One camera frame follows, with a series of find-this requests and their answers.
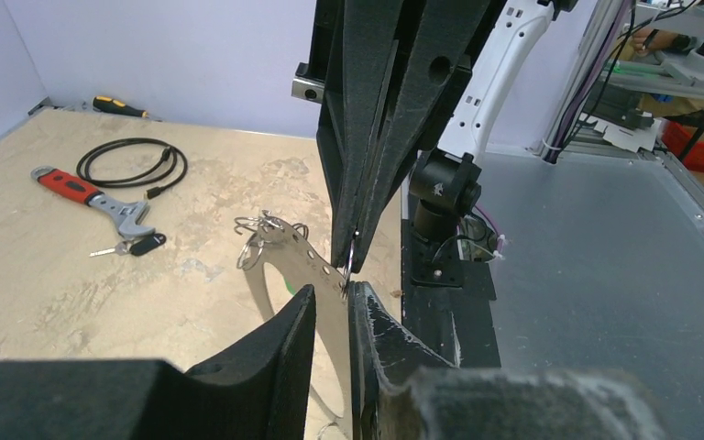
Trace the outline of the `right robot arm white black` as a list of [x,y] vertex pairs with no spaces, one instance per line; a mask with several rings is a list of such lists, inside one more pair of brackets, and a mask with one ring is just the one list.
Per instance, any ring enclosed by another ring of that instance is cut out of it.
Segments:
[[330,261],[359,271],[419,151],[469,132],[479,158],[512,83],[571,1],[319,1],[294,97],[320,106]]

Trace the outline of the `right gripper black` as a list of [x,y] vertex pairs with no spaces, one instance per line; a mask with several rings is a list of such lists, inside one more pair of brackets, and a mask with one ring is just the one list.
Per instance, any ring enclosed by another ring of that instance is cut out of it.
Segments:
[[331,261],[363,265],[381,214],[432,149],[501,15],[501,1],[320,1],[293,95],[320,105]]

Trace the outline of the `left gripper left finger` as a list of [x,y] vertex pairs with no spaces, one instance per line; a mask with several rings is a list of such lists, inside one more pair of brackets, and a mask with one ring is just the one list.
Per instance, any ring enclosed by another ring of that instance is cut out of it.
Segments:
[[0,361],[0,439],[300,439],[316,298],[180,371],[160,359]]

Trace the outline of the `black fob key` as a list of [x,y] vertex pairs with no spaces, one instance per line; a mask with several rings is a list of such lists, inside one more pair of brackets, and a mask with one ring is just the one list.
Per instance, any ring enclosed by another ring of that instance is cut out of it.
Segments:
[[167,242],[167,237],[162,233],[154,233],[137,239],[136,241],[122,241],[115,246],[91,252],[89,256],[101,257],[105,255],[130,255],[142,257],[149,252],[163,246]]

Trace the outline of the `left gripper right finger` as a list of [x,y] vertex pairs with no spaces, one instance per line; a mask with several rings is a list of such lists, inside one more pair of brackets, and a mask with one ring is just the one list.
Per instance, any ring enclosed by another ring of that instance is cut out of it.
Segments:
[[356,439],[666,439],[652,395],[610,369],[458,368],[348,287]]

